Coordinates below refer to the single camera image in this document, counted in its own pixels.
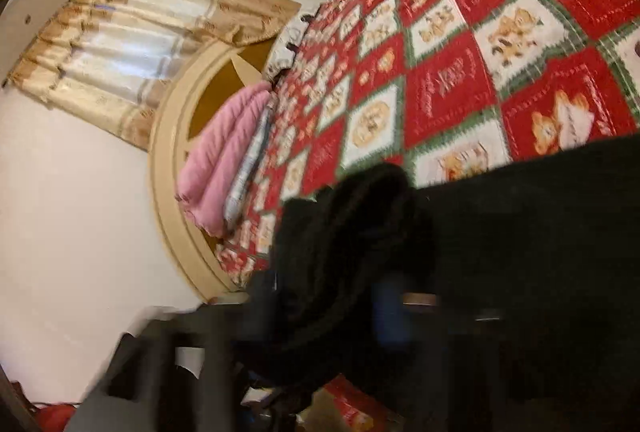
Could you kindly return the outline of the red patterned bedspread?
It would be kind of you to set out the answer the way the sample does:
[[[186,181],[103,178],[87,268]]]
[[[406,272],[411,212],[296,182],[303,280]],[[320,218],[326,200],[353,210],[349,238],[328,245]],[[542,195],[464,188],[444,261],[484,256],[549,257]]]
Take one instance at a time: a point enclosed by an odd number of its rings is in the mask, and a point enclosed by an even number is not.
[[[217,248],[244,287],[270,266],[285,202],[375,165],[425,188],[639,139],[639,0],[326,0],[278,93]]]

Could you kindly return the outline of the black pants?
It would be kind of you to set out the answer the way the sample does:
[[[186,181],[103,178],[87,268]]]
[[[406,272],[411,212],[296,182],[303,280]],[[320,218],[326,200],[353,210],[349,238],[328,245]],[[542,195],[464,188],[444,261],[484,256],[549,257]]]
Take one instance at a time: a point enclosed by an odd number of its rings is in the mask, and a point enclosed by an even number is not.
[[[463,313],[639,314],[639,139],[425,188],[378,164],[285,202],[269,259],[248,287],[267,312],[250,369],[292,393],[343,376],[384,405],[375,308],[387,282]]]

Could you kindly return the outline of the grey patterned pillow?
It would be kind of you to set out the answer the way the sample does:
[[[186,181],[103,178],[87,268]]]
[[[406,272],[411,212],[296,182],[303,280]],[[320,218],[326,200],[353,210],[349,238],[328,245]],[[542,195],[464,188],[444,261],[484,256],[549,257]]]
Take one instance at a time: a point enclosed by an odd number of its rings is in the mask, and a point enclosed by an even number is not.
[[[245,155],[241,160],[235,178],[232,181],[226,202],[224,203],[224,229],[226,233],[231,233],[238,225],[242,207],[245,201],[250,181],[252,180],[258,163],[267,144],[269,131],[272,123],[273,113],[278,109],[276,97],[273,97],[260,114],[254,135],[250,140]]]

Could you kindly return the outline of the cream round headboard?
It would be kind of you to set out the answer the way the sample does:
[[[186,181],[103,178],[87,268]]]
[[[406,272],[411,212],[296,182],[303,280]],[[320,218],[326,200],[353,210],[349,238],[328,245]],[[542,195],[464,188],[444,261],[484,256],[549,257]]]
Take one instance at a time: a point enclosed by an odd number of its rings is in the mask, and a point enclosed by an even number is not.
[[[213,170],[200,140],[228,99],[262,80],[272,45],[272,40],[243,47],[221,40],[206,44],[172,80],[155,114],[148,153],[157,229],[178,272],[203,302],[235,291],[236,285],[220,265],[218,239],[188,213]]]

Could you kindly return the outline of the pink folded blanket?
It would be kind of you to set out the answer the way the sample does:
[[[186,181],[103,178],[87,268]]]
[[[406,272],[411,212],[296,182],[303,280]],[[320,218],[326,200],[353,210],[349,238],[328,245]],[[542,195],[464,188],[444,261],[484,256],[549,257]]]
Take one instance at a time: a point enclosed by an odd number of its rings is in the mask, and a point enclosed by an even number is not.
[[[224,203],[271,98],[265,80],[231,96],[198,135],[178,174],[176,199],[184,215],[209,236],[224,235]]]

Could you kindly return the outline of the beige patterned curtain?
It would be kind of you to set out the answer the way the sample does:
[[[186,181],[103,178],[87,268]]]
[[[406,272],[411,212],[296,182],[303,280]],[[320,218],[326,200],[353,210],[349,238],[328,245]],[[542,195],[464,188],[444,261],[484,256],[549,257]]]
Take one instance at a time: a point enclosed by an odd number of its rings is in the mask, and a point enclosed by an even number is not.
[[[271,40],[294,0],[69,0],[9,69],[11,85],[140,149],[171,82],[202,47]]]

